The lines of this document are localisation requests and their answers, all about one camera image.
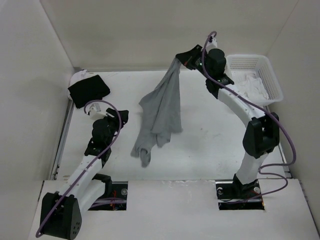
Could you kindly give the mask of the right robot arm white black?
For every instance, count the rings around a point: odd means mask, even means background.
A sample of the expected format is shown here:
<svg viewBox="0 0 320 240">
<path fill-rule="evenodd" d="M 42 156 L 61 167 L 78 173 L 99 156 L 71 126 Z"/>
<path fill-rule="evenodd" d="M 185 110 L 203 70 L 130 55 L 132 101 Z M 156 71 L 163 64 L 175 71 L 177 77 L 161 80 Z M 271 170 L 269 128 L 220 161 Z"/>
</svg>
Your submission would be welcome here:
<svg viewBox="0 0 320 240">
<path fill-rule="evenodd" d="M 227 60 L 218 48 L 209 51 L 196 45 L 189 51 L 175 56 L 189 70 L 197 70 L 206 77 L 208 91 L 227 105 L 242 121 L 246 130 L 242 140 L 244 157 L 231 183 L 219 183 L 216 187 L 220 200 L 245 200 L 252 198 L 258 188 L 259 168 L 276 146 L 279 145 L 279 126 L 264 111 L 240 100 L 240 92 L 234 81 L 225 73 Z"/>
</svg>

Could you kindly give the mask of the grey tank top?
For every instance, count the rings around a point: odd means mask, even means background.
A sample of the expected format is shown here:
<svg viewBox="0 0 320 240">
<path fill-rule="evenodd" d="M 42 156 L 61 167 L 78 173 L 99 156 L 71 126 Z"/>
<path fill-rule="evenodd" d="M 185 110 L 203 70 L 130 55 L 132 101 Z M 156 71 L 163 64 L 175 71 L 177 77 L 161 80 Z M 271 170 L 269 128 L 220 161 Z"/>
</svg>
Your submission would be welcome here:
<svg viewBox="0 0 320 240">
<path fill-rule="evenodd" d="M 142 108 L 141 127 L 130 155 L 140 158 L 141 166 L 148 167 L 152 148 L 171 141 L 172 134 L 183 131 L 181 123 L 180 68 L 174 58 L 162 80 L 153 91 L 139 102 Z"/>
</svg>

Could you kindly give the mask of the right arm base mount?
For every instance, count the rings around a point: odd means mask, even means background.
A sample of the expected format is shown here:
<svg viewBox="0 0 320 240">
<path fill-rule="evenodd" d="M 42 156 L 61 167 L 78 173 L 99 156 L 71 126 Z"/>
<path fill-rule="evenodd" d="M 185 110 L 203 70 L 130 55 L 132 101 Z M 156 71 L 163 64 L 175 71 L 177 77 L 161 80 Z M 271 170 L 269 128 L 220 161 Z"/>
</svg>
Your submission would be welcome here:
<svg viewBox="0 0 320 240">
<path fill-rule="evenodd" d="M 218 208 L 221 211 L 265 209 L 261 196 L 251 199 L 261 193 L 257 180 L 247 185 L 234 181 L 216 181 L 215 186 Z"/>
</svg>

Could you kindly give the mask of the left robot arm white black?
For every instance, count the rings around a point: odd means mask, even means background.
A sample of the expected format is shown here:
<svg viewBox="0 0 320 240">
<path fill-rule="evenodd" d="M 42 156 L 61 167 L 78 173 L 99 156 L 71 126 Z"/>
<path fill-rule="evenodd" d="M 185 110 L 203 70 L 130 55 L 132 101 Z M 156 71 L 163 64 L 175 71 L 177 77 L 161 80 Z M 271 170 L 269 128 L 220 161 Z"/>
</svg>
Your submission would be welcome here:
<svg viewBox="0 0 320 240">
<path fill-rule="evenodd" d="M 96 200 L 112 195 L 112 180 L 100 174 L 111 155 L 111 146 L 119 131 L 129 119 L 128 110 L 108 108 L 104 114 L 92 108 L 90 116 L 97 117 L 92 124 L 91 138 L 82 161 L 63 186 L 44 195 L 41 203 L 40 225 L 36 237 L 48 235 L 73 240 L 82 226 L 82 216 Z"/>
</svg>

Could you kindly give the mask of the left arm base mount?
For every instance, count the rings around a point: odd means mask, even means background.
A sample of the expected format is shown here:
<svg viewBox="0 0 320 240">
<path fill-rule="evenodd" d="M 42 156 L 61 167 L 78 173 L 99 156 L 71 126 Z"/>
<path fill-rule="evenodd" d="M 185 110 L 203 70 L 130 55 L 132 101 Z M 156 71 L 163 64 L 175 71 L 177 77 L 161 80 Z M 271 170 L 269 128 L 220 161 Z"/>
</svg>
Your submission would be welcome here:
<svg viewBox="0 0 320 240">
<path fill-rule="evenodd" d="M 89 209 L 90 211 L 126 211 L 128 182 L 113 182 Z"/>
</svg>

